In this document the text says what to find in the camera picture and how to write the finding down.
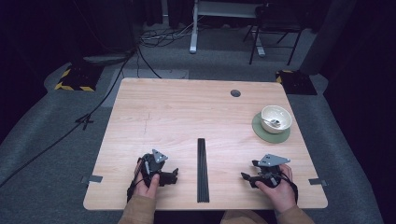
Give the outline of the white desk frame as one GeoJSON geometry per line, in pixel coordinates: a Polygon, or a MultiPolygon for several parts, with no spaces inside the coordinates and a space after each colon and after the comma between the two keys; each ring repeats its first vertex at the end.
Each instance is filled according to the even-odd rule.
{"type": "Polygon", "coordinates": [[[194,0],[192,11],[192,32],[190,53],[197,52],[198,41],[198,19],[200,16],[216,16],[254,19],[255,8],[258,4],[231,3],[231,2],[209,2],[206,0],[194,0]]]}

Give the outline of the grey curtain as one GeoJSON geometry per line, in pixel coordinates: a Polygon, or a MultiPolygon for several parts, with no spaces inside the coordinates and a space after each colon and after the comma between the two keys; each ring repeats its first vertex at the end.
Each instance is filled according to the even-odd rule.
{"type": "Polygon", "coordinates": [[[329,58],[332,48],[345,28],[357,0],[332,0],[329,10],[299,68],[302,74],[314,76],[329,58]]]}

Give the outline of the black metal chair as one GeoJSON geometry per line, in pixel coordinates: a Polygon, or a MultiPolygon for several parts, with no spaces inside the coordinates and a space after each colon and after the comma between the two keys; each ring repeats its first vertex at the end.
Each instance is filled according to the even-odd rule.
{"type": "Polygon", "coordinates": [[[263,0],[263,3],[254,10],[255,21],[250,25],[244,40],[248,35],[253,37],[249,64],[252,64],[253,55],[258,47],[264,49],[259,40],[260,34],[277,34],[281,37],[274,45],[267,45],[267,48],[291,49],[287,64],[291,63],[294,52],[305,29],[304,15],[293,0],[263,0]],[[291,46],[280,46],[279,43],[288,35],[296,34],[294,43],[291,46]]]}

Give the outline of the black yellow striped stand base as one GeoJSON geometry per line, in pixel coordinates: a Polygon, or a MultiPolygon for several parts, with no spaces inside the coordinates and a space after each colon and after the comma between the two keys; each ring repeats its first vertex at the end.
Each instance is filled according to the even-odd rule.
{"type": "Polygon", "coordinates": [[[317,95],[317,91],[309,77],[299,71],[279,70],[276,81],[280,83],[286,94],[317,95]]]}
{"type": "Polygon", "coordinates": [[[84,67],[69,65],[56,84],[55,90],[96,91],[96,85],[103,70],[103,66],[97,65],[84,67]]]}

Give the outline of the grey tape strip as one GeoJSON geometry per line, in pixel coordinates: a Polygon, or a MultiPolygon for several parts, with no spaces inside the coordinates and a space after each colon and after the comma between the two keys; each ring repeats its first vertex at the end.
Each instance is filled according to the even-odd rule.
{"type": "Polygon", "coordinates": [[[94,183],[101,183],[103,178],[99,175],[88,175],[88,176],[83,176],[80,179],[80,182],[86,185],[89,185],[91,182],[94,183]]]}
{"type": "Polygon", "coordinates": [[[321,185],[322,187],[328,186],[328,183],[324,179],[320,178],[310,178],[308,179],[310,185],[321,185]]]}

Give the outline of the person's lap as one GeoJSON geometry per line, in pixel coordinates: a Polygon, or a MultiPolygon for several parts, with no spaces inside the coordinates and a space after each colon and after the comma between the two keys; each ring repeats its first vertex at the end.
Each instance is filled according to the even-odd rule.
{"type": "Polygon", "coordinates": [[[260,216],[251,210],[227,210],[220,224],[277,224],[274,216],[260,216]]]}

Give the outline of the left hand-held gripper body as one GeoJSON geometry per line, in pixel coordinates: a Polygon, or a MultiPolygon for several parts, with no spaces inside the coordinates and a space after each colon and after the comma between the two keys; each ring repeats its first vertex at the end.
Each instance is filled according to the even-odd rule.
{"type": "Polygon", "coordinates": [[[162,168],[167,159],[167,156],[156,149],[153,149],[151,153],[147,153],[142,157],[143,168],[141,174],[147,187],[150,186],[151,179],[154,175],[164,176],[162,168]]]}

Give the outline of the green round coaster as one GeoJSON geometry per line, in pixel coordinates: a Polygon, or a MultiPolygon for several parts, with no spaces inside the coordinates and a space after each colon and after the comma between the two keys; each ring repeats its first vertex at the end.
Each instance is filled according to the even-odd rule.
{"type": "Polygon", "coordinates": [[[285,142],[290,136],[290,128],[282,133],[268,133],[264,130],[261,124],[261,114],[258,113],[253,118],[252,122],[252,129],[255,134],[257,134],[260,139],[272,143],[272,144],[279,144],[285,142]]]}

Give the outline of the cream ceramic bowl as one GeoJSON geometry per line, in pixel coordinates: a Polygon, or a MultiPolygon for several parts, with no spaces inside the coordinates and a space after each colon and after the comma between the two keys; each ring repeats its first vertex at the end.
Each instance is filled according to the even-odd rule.
{"type": "Polygon", "coordinates": [[[282,133],[291,126],[292,117],[285,108],[278,105],[268,105],[261,112],[261,124],[268,133],[282,133]],[[277,119],[280,121],[280,127],[269,126],[262,119],[277,119]]]}

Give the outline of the person's left hand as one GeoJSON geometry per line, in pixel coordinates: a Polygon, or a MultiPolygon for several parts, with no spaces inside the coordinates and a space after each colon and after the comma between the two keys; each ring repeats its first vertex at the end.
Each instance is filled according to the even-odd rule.
{"type": "Polygon", "coordinates": [[[150,185],[147,187],[141,174],[141,161],[139,161],[134,170],[134,195],[144,196],[155,200],[157,189],[159,187],[160,176],[156,174],[151,178],[150,185]]]}

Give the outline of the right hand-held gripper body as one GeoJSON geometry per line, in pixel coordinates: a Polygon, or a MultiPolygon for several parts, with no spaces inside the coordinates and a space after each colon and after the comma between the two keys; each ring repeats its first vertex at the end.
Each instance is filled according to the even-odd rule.
{"type": "Polygon", "coordinates": [[[252,164],[260,168],[258,176],[251,178],[251,187],[256,188],[256,182],[260,181],[269,188],[276,188],[281,182],[280,165],[290,162],[290,159],[272,154],[264,155],[259,161],[254,160],[252,164]]]}

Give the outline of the person's right hand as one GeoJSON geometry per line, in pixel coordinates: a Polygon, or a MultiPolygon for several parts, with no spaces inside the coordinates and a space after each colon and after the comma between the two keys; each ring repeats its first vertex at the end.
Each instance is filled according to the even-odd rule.
{"type": "Polygon", "coordinates": [[[296,205],[294,191],[287,181],[282,180],[274,189],[267,187],[260,181],[256,181],[255,184],[270,199],[278,213],[282,213],[296,205]]]}

